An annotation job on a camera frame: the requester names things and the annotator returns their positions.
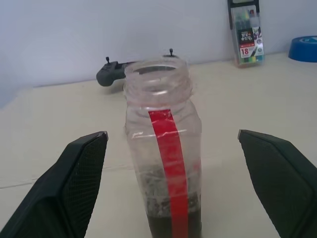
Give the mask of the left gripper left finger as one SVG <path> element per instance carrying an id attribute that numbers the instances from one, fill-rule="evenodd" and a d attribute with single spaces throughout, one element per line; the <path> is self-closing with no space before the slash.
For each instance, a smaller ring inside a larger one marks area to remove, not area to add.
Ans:
<path id="1" fill-rule="evenodd" d="M 34 183 L 2 238 L 83 238 L 99 194 L 108 134 L 82 136 Z"/>

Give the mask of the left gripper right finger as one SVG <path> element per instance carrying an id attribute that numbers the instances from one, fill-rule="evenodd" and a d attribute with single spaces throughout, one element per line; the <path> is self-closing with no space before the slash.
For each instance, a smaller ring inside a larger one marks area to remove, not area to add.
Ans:
<path id="1" fill-rule="evenodd" d="M 241 129 L 254 190 L 282 238 L 317 236 L 317 169 L 289 141 Z"/>

